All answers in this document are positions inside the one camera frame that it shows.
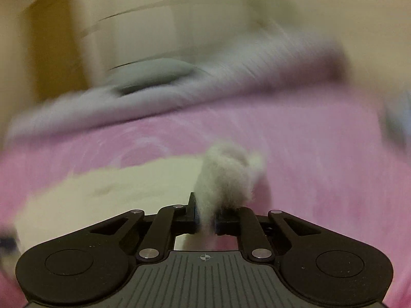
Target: pink fabric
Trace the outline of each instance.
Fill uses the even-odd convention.
[[[342,89],[232,100],[15,146],[1,159],[0,219],[70,172],[198,153],[221,138],[266,154],[271,199],[259,194],[256,213],[282,209],[379,248],[395,270],[386,304],[411,307],[411,168],[381,142],[375,109]],[[21,299],[0,278],[0,306]]]

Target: silver rivet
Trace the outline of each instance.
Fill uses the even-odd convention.
[[[254,249],[251,254],[255,258],[260,258],[260,259],[269,258],[272,255],[270,250],[264,249],[264,248]]]
[[[138,254],[142,258],[150,259],[150,258],[156,258],[160,253],[158,252],[157,249],[147,248],[147,249],[141,250]]]

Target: pink blanket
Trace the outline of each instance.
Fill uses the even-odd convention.
[[[411,168],[383,145],[375,109],[342,89],[243,98],[14,146],[0,164],[0,219],[70,172],[198,153],[221,138],[266,154],[271,200],[256,200],[256,213],[282,209],[379,248],[395,271],[386,304],[411,307]],[[0,306],[23,302],[0,278]]]

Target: gray pillow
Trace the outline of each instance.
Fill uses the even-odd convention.
[[[169,58],[140,61],[117,67],[107,79],[107,84],[116,86],[117,92],[127,95],[147,87],[171,83],[195,69],[188,62]]]

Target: brown door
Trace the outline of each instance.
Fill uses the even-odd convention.
[[[39,100],[87,89],[70,0],[37,0],[28,19]]]

